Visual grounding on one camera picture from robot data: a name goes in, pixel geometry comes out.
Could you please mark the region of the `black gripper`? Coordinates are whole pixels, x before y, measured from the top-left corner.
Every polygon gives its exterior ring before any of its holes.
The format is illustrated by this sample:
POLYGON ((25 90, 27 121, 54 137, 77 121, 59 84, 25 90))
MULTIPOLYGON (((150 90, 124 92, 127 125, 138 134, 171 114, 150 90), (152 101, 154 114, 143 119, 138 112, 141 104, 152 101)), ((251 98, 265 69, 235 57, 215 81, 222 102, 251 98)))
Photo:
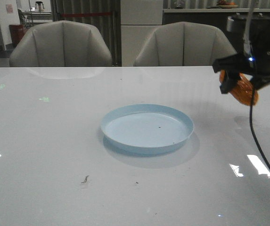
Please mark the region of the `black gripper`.
POLYGON ((229 93, 240 80, 239 73, 252 75, 250 83, 256 90, 270 85, 270 23, 252 39, 252 59, 243 53, 216 59, 213 63, 214 72, 220 73, 220 91, 229 93))

